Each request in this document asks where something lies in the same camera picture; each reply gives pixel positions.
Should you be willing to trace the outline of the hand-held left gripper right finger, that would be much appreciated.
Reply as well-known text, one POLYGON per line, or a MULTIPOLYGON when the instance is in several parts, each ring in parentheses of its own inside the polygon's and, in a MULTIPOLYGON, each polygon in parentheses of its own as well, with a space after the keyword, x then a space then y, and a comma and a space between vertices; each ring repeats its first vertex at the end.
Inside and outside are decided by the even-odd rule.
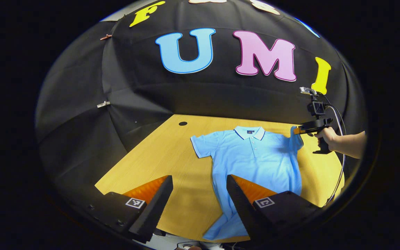
POLYGON ((252 241, 290 233, 321 210, 294 192, 277 193, 233 174, 226 187, 252 241))

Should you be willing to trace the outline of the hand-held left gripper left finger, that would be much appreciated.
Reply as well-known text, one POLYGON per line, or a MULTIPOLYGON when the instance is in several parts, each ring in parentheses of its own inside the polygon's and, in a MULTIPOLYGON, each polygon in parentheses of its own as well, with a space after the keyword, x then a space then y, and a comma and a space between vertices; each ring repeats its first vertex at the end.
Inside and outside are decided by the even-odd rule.
POLYGON ((146 243, 151 240, 173 191, 166 175, 123 194, 108 192, 88 205, 88 214, 121 237, 146 243))

